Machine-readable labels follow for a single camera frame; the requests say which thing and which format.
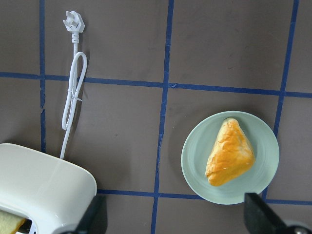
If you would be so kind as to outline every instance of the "light green plate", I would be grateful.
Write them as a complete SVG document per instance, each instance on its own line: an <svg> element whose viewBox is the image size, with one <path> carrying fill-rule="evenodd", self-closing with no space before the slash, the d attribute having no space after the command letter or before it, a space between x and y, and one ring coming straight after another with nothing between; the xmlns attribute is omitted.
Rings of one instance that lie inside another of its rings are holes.
<svg viewBox="0 0 312 234"><path fill-rule="evenodd" d="M205 176L208 156L224 119L237 119L251 142L255 155L253 167L243 175L218 187ZM200 122L187 137L181 156L186 182L203 199L217 204L237 204L244 193L261 193L273 179L279 161L279 148L271 128L258 117L240 111L226 111Z"/></svg>

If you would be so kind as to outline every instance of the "power plug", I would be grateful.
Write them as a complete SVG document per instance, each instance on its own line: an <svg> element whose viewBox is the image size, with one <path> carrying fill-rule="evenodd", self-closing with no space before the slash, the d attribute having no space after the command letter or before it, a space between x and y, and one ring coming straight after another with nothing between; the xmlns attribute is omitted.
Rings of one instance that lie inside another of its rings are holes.
<svg viewBox="0 0 312 234"><path fill-rule="evenodd" d="M73 33L73 43L79 43L79 33L82 33L84 30L84 22L80 14L75 11L66 11L67 19L63 20L65 27L68 32Z"/></svg>

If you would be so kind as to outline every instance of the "blue tape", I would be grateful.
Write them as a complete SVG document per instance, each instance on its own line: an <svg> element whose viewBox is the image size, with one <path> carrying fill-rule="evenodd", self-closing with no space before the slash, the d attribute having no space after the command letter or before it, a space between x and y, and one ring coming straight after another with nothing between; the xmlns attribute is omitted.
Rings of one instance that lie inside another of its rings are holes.
<svg viewBox="0 0 312 234"><path fill-rule="evenodd" d="M114 195L129 195L129 196L149 196L154 197L154 193L149 192L137 192L137 191L124 191L124 190L108 190L98 189L98 194L114 194Z"/></svg>
<svg viewBox="0 0 312 234"><path fill-rule="evenodd" d="M295 98L312 98L312 93L285 92L285 96Z"/></svg>
<svg viewBox="0 0 312 234"><path fill-rule="evenodd" d="M45 75L46 80L69 81L68 76Z"/></svg>
<svg viewBox="0 0 312 234"><path fill-rule="evenodd" d="M280 95L278 98L277 110L276 110L276 115L275 115L275 123L274 123L274 129L273 129L273 132L274 132L276 137L278 135L278 128L279 128L279 123L280 123L281 115L282 115L283 102L284 102L285 95L286 95L285 90L286 90L289 65L290 65L291 55L292 55L293 37L294 37L294 32L295 32L298 7L299 7L299 0L294 0L293 6L292 6L292 19L291 19L291 24L290 24L290 28L289 28L289 34L288 34L288 42L287 42L287 50L286 50L285 63L284 63L284 71L283 71L283 77L282 77L281 88L280 88ZM266 188L264 190L264 192L262 193L262 199L263 200L266 200L267 191L268 191L268 188Z"/></svg>
<svg viewBox="0 0 312 234"><path fill-rule="evenodd" d="M45 2L39 0L39 53L40 53L40 75L45 75L45 58L44 58L44 17L45 17Z"/></svg>
<svg viewBox="0 0 312 234"><path fill-rule="evenodd" d="M40 79L39 75L23 74L23 73L12 73L12 72L0 72L0 77L21 78L21 79Z"/></svg>
<svg viewBox="0 0 312 234"><path fill-rule="evenodd" d="M41 151L46 152L45 129L45 60L44 60L44 15L45 2L39 1L39 59L40 59L40 135Z"/></svg>
<svg viewBox="0 0 312 234"><path fill-rule="evenodd" d="M189 195L189 194L164 194L164 193L160 193L159 197L204 200L202 197L200 197L198 195Z"/></svg>
<svg viewBox="0 0 312 234"><path fill-rule="evenodd" d="M265 202L266 202L266 203L270 203L270 204L306 205L306 206L312 206L312 201L265 199Z"/></svg>
<svg viewBox="0 0 312 234"><path fill-rule="evenodd" d="M243 93L243 94L262 94L262 95L275 95L275 96L280 95L280 91L278 91L278 90L249 89L249 88L236 88L236 87L198 85L198 84L169 83L169 88L204 90L204 91L218 91L218 92L229 92L229 93Z"/></svg>
<svg viewBox="0 0 312 234"><path fill-rule="evenodd" d="M122 79L101 79L101 78L89 78L89 77L86 77L84 82L85 83L97 83L97 84L144 86L144 87L156 87L156 88L162 88L163 86L161 82L122 80Z"/></svg>
<svg viewBox="0 0 312 234"><path fill-rule="evenodd" d="M167 99L168 99L170 47L171 47L173 13L174 13L174 0L169 0L168 13L167 13L165 58L164 58L164 81L163 81L162 100L161 100L161 109L160 109L159 136L158 136L158 147L157 147L155 183L154 183L155 198L154 198L153 210L152 210L151 234L155 234L155 231L156 231L157 207L158 207L158 197L159 197L159 163L160 163L161 143L162 143L164 129L165 129L165 117L166 117L166 108L167 108Z"/></svg>

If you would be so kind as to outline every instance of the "triangular pastry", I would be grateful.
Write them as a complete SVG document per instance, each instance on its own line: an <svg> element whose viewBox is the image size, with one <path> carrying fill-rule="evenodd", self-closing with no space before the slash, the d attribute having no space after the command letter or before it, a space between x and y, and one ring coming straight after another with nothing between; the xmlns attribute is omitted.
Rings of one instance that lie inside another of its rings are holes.
<svg viewBox="0 0 312 234"><path fill-rule="evenodd" d="M254 162L253 148L238 121L225 119L207 161L209 183L220 186L248 171Z"/></svg>

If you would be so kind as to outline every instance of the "white power cord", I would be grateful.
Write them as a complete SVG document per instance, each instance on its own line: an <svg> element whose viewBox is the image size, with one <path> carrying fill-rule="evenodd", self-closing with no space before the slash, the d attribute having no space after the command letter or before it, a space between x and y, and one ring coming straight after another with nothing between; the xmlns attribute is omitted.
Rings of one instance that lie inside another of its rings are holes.
<svg viewBox="0 0 312 234"><path fill-rule="evenodd" d="M68 137L70 134L70 130L72 127L75 109L77 100L80 100L78 98L79 91L84 79L84 76L86 74L87 70L87 57L83 52L78 52L78 43L79 43L79 33L83 32L84 29L84 23L82 21L81 16L75 12L75 11L66 11L67 19L63 20L67 31L72 33L72 42L74 44L74 58L72 62L72 66L70 68L70 75L69 75L69 84L68 84L68 93L67 93L67 99L65 103L63 118L62 118L62 128L66 130L64 142L62 145L62 150L60 153L60 159L64 159L66 145L68 141ZM77 70L78 70L78 59L79 57L82 57L83 59L83 67L80 74L80 78L77 85Z"/></svg>

